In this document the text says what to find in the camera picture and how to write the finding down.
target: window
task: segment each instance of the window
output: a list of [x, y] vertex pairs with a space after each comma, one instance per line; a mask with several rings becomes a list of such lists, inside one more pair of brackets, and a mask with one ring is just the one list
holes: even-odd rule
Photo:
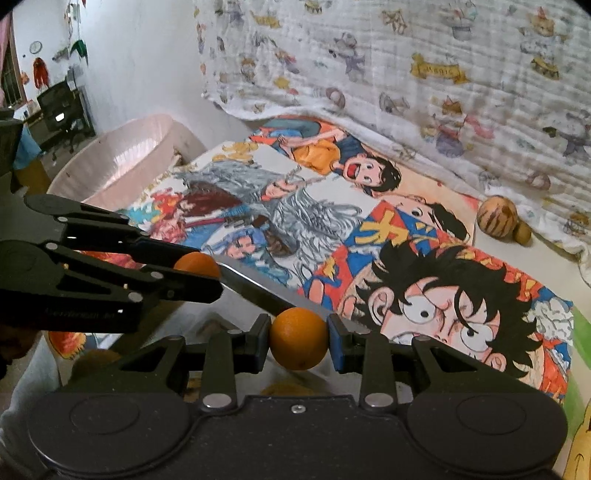
[[4, 90], [4, 106], [19, 108], [27, 103], [25, 90], [22, 87], [21, 71], [18, 67], [17, 51], [14, 46], [14, 32], [11, 28], [10, 42], [4, 56], [2, 68], [2, 90]]

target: white quilt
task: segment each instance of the white quilt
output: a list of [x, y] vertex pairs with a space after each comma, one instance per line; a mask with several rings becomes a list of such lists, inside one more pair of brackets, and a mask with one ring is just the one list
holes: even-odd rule
[[571, 0], [195, 0], [203, 96], [511, 198], [591, 284], [591, 18]]

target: white wall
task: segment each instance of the white wall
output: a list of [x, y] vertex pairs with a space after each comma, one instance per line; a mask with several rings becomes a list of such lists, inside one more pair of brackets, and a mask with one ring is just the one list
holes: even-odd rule
[[[37, 98], [33, 77], [35, 58], [41, 57], [47, 65], [50, 85], [61, 82], [67, 73], [67, 61], [56, 63], [51, 59], [58, 50], [67, 46], [65, 8], [63, 0], [25, 0], [12, 12], [18, 64], [21, 71], [26, 72], [30, 79], [24, 86], [28, 100]], [[36, 40], [43, 44], [43, 49], [33, 55], [29, 52], [29, 46]]]
[[[25, 3], [46, 1], [54, 2]], [[77, 82], [85, 87], [97, 132], [155, 112], [169, 113], [207, 148], [251, 131], [200, 96], [191, 0], [88, 0], [80, 10], [89, 66], [75, 52], [70, 62], [83, 71]]]

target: anime bedsheet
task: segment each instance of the anime bedsheet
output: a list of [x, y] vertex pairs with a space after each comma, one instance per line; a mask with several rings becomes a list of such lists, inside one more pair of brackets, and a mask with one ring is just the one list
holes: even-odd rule
[[[169, 169], [122, 213], [152, 238], [240, 260], [392, 342], [446, 342], [563, 403], [574, 435], [586, 398], [571, 362], [591, 363], [588, 324], [569, 301], [470, 246], [474, 199], [313, 119], [273, 119], [249, 140]], [[69, 361], [103, 336], [48, 338]], [[588, 453], [569, 465], [583, 458], [589, 471], [591, 441], [575, 448]]]

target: cartoon eye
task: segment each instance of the cartoon eye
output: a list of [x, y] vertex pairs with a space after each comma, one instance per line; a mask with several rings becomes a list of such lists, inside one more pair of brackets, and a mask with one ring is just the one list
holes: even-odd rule
[[487, 342], [492, 342], [494, 335], [488, 325], [482, 323], [468, 323], [470, 328], [464, 327], [460, 333], [462, 342], [474, 352], [484, 352], [489, 346]]
[[408, 305], [402, 304], [402, 312], [413, 323], [427, 323], [435, 318], [437, 308], [423, 295], [407, 298]]

